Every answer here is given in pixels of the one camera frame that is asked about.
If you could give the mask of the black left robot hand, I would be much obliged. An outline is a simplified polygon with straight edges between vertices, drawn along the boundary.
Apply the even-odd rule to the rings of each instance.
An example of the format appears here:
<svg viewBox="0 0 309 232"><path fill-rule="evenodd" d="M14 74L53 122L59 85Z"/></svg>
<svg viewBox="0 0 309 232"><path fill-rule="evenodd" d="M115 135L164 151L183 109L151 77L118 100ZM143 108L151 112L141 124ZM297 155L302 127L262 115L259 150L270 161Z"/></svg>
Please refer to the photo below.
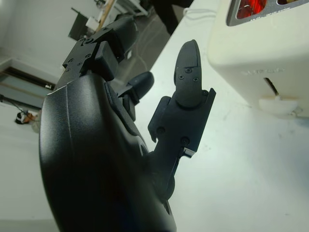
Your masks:
<svg viewBox="0 0 309 232"><path fill-rule="evenodd" d="M138 35L125 17L78 40L42 105L42 181L62 232L174 232L169 205L180 158L198 149L215 98L202 89L195 40L181 47L175 92L161 98L148 125L149 151L135 106L154 84L144 72L115 92L110 81Z"/></svg>

